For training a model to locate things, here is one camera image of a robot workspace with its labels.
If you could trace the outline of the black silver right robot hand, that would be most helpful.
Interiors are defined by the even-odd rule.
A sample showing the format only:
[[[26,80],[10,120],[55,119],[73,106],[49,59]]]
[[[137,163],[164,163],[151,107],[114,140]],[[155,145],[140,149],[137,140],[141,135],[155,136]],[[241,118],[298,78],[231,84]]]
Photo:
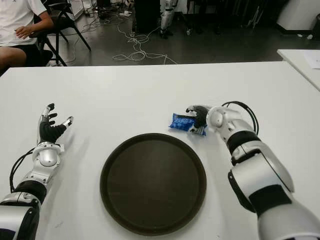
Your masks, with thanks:
[[[209,105],[191,105],[185,112],[186,113],[195,113],[194,123],[189,129],[192,133],[202,134],[207,127],[207,114],[212,107]]]

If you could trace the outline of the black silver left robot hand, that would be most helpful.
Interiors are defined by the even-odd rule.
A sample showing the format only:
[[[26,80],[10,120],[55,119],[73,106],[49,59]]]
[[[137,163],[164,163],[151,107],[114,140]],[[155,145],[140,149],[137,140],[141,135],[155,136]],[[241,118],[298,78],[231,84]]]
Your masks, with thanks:
[[[55,104],[48,104],[42,111],[37,127],[37,144],[49,142],[55,143],[69,128],[73,122],[74,117],[69,116],[63,123],[55,125],[53,118],[57,117],[57,113],[51,113],[55,109]]]

